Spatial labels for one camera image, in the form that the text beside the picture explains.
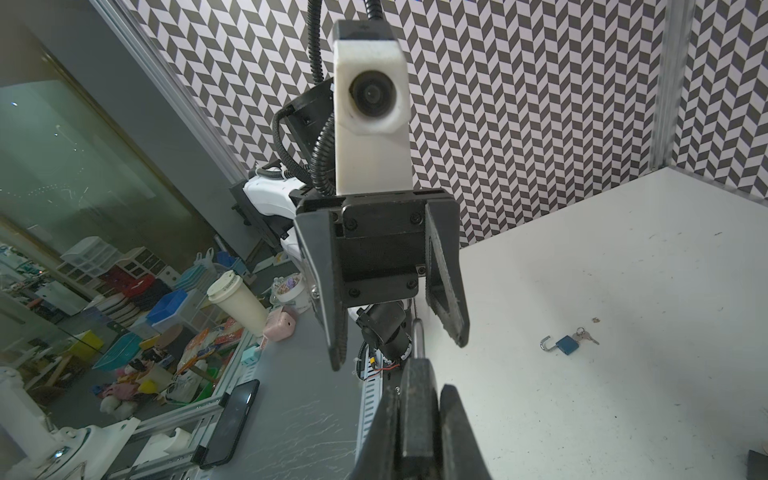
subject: chevron patterned wall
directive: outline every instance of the chevron patterned wall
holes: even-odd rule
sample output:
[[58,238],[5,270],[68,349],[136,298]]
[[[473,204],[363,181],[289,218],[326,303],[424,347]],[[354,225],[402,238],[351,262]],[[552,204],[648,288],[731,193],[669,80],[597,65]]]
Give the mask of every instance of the chevron patterned wall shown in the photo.
[[768,197],[768,2],[696,0],[673,163]]
[[[271,159],[273,113],[311,82],[306,0],[119,2],[237,158]],[[453,192],[464,244],[648,172],[666,0],[383,4],[409,62],[414,184]],[[325,37],[364,11],[327,0]]]

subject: blue storage bin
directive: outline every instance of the blue storage bin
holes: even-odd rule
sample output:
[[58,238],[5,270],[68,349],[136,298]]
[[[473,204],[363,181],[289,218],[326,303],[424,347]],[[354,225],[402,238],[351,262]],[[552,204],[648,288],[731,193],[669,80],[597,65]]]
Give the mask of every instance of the blue storage bin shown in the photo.
[[176,290],[175,292],[168,293],[161,298],[160,301],[157,302],[157,305],[155,305],[147,314],[147,323],[154,325],[173,315],[184,302],[185,298],[187,298],[187,292],[183,290]]
[[235,260],[237,260],[237,257],[232,257],[227,252],[219,252],[216,254],[216,263],[224,265],[226,268],[231,268],[232,264],[235,263]]
[[136,335],[135,333],[126,333],[114,343],[112,348],[107,350],[98,362],[96,362],[93,368],[110,372],[111,370],[119,369],[120,367],[127,365],[128,362],[139,353],[139,350],[141,350],[139,343],[141,343],[141,337],[139,337],[139,335]]

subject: key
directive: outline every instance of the key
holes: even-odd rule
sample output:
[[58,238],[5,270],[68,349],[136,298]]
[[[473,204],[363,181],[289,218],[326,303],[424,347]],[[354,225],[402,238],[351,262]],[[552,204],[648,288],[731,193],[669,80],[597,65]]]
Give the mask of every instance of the key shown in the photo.
[[580,327],[578,327],[578,328],[576,329],[576,333],[574,333],[574,334],[573,334],[573,335],[571,335],[571,336],[572,336],[572,337],[573,337],[573,339],[574,339],[574,340],[576,340],[577,342],[581,342],[581,341],[584,339],[584,334],[585,334],[586,332],[587,332],[587,330],[585,330],[585,329],[584,329],[584,327],[581,327],[581,326],[580,326]]
[[598,342],[597,340],[593,339],[592,335],[590,335],[587,330],[584,330],[583,332],[581,332],[581,338],[580,339],[590,340],[590,341],[594,342],[595,345],[600,345],[600,342]]

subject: smartphone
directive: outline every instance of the smartphone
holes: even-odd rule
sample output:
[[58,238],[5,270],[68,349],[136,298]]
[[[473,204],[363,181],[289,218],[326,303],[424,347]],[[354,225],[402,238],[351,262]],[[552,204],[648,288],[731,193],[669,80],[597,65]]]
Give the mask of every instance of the smartphone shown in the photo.
[[223,465],[232,459],[245,426],[245,418],[258,391],[258,380],[242,383],[232,390],[207,448],[199,448],[195,452],[192,460],[194,463],[206,469]]

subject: white table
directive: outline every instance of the white table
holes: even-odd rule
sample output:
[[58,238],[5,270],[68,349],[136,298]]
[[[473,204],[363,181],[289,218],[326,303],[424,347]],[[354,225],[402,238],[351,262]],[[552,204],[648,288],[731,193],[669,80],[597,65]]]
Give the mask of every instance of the white table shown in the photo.
[[[469,344],[428,318],[425,348],[495,480],[744,478],[768,439],[768,209],[664,169],[461,265]],[[539,349],[579,326],[600,345]]]

